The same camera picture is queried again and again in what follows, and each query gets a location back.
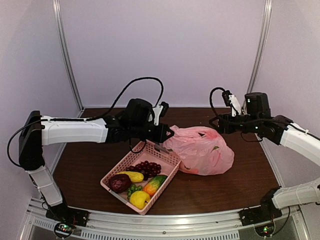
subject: brown tabletop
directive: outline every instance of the brown tabletop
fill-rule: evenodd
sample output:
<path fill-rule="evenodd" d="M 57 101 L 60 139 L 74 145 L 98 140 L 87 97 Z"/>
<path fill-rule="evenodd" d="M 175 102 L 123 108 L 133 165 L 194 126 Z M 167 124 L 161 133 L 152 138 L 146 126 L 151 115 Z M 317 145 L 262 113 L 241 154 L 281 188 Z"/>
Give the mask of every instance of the brown tabletop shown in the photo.
<path fill-rule="evenodd" d="M 86 109 L 83 117 L 106 109 Z M 161 122 L 180 128 L 207 126 L 209 108 L 170 108 Z M 246 139 L 256 140 L 253 134 Z M 147 214 L 180 215 L 227 211 L 260 204 L 278 186 L 259 143 L 245 142 L 239 133 L 223 135 L 234 151 L 234 163 L 221 175 L 198 176 L 178 172 Z M 54 179 L 70 206 L 121 214 L 137 214 L 100 185 L 100 180 L 129 152 L 127 142 L 114 144 L 68 143 L 54 171 Z"/>

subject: white wall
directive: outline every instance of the white wall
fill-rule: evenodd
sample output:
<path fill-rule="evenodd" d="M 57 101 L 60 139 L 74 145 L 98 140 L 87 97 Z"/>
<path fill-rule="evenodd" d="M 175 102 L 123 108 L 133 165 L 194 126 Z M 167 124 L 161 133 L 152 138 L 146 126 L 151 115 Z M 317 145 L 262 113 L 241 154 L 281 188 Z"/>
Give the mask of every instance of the white wall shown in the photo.
<path fill-rule="evenodd" d="M 253 68 L 264 0 L 62 0 L 66 40 L 81 100 L 110 106 L 132 79 L 160 78 L 171 106 L 208 107 L 210 89 L 243 96 Z M 132 97 L 154 103 L 156 82 Z M 213 101 L 223 106 L 221 95 Z"/>
<path fill-rule="evenodd" d="M 284 115 L 320 136 L 320 1 L 274 0 L 255 91 L 266 92 L 272 115 Z M 267 142 L 286 187 L 320 177 L 320 167 Z M 320 207 L 302 206 L 312 236 L 320 236 Z"/>
<path fill-rule="evenodd" d="M 78 110 L 51 0 L 2 0 L 0 43 L 0 239 L 13 240 L 36 191 L 28 175 L 9 162 L 7 142 L 32 110 L 60 117 L 75 117 Z M 45 148 L 49 167 L 59 147 Z M 11 145 L 11 154 L 17 160 L 17 140 Z"/>

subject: fake fruit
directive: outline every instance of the fake fruit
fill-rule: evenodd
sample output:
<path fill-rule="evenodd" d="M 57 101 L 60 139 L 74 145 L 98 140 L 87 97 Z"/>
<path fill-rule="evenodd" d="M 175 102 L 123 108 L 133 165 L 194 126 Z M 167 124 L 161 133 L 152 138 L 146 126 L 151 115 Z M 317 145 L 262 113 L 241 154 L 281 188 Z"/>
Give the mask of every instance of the fake fruit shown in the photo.
<path fill-rule="evenodd" d="M 144 175 L 136 171 L 121 171 L 117 174 L 127 174 L 133 183 L 140 183 L 144 180 Z"/>
<path fill-rule="evenodd" d="M 134 192 L 141 191 L 141 190 L 142 190 L 142 186 L 136 186 L 134 183 L 131 184 L 131 186 L 126 190 L 128 200 L 130 200 L 130 197 Z"/>
<path fill-rule="evenodd" d="M 151 197 L 156 194 L 158 189 L 167 179 L 166 175 L 158 175 L 152 178 L 147 185 L 144 186 L 143 191 L 149 194 Z"/>
<path fill-rule="evenodd" d="M 116 194 L 120 194 L 127 190 L 132 184 L 127 174 L 116 174 L 109 179 L 109 186 Z"/>
<path fill-rule="evenodd" d="M 135 191 L 130 197 L 130 203 L 137 209 L 144 209 L 150 201 L 150 195 L 144 191 Z"/>

